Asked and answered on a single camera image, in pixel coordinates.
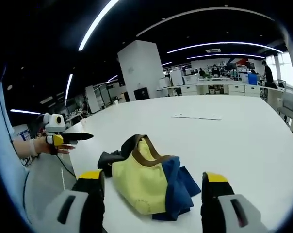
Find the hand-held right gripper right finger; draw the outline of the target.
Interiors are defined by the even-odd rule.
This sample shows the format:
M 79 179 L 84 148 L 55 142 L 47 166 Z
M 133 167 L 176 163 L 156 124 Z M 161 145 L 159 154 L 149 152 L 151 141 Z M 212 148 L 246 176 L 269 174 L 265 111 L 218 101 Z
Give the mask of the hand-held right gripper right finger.
M 201 189 L 204 233 L 268 233 L 260 211 L 243 195 L 235 194 L 223 175 L 204 172 Z

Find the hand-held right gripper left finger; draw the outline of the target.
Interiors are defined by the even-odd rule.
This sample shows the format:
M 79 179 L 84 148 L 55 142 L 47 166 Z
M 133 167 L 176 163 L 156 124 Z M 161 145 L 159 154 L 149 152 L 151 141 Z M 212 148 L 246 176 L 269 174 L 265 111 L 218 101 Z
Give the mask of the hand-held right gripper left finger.
M 44 233 L 104 233 L 105 176 L 102 169 L 78 177 L 45 209 Z

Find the person's left hand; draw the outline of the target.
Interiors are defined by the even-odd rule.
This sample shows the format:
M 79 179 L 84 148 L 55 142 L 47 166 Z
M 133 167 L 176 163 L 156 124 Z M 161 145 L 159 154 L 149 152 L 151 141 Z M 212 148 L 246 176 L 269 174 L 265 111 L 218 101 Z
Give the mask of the person's left hand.
M 62 144 L 54 146 L 46 142 L 45 137 L 36 138 L 33 141 L 34 150 L 37 154 L 46 153 L 50 155 L 69 154 L 69 151 L 74 149 L 74 146 Z

